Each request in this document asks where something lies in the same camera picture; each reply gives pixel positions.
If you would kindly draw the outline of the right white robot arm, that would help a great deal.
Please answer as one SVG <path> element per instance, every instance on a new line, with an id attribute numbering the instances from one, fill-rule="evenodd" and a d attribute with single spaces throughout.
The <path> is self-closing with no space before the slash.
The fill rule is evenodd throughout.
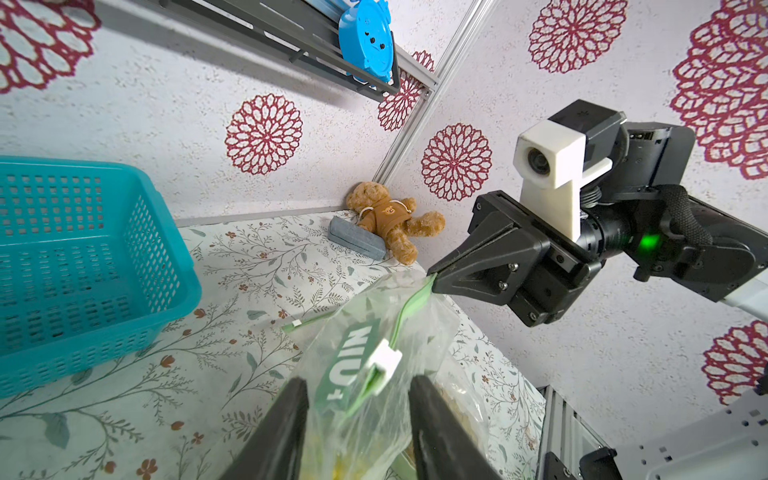
<path id="1" fill-rule="evenodd" d="M 577 100 L 521 133 L 518 197 L 478 197 L 467 239 L 429 272 L 437 293 L 507 306 L 525 325 L 560 319 L 610 257 L 758 319 L 767 316 L 767 235 L 682 186 L 684 126 L 633 123 Z"/>

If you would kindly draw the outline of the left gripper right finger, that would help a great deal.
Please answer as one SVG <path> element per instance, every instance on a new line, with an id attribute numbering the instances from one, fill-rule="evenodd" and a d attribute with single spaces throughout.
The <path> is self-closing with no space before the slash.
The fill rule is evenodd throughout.
<path id="1" fill-rule="evenodd" d="M 418 479 L 501 479 L 427 376 L 412 378 L 408 401 Z"/>

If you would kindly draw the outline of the yellow pineapple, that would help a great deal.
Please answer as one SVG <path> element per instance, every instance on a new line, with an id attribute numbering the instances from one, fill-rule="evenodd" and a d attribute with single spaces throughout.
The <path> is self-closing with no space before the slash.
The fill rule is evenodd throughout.
<path id="1" fill-rule="evenodd" d="M 318 467 L 317 479 L 384 479 L 397 454 L 332 451 Z"/>

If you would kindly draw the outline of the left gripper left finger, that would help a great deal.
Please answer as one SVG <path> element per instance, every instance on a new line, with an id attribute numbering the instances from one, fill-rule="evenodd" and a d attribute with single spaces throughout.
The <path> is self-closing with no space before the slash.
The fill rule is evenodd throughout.
<path id="1" fill-rule="evenodd" d="M 306 381 L 291 378 L 221 479 L 298 479 L 308 410 Z"/>

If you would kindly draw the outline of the zip-top bag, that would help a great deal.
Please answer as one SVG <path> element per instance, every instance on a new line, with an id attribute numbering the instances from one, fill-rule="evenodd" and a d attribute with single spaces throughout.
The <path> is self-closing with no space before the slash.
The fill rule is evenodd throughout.
<path id="1" fill-rule="evenodd" d="M 450 353 L 460 316 L 433 293 L 433 282 L 415 270 L 387 274 L 336 309 L 284 326 L 303 352 L 293 373 L 308 389 L 301 478 L 317 479 L 332 451 L 393 451 L 394 462 L 413 460 L 408 390 L 416 375 L 433 382 L 488 453 L 481 395 Z"/>

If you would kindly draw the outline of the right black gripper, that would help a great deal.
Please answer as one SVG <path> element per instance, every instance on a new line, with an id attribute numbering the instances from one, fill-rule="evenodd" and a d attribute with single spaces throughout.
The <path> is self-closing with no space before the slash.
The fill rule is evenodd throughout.
<path id="1" fill-rule="evenodd" d="M 505 306 L 528 327 L 554 323 L 603 266 L 502 191 L 479 196 L 468 238 L 431 267 L 434 293 Z"/>

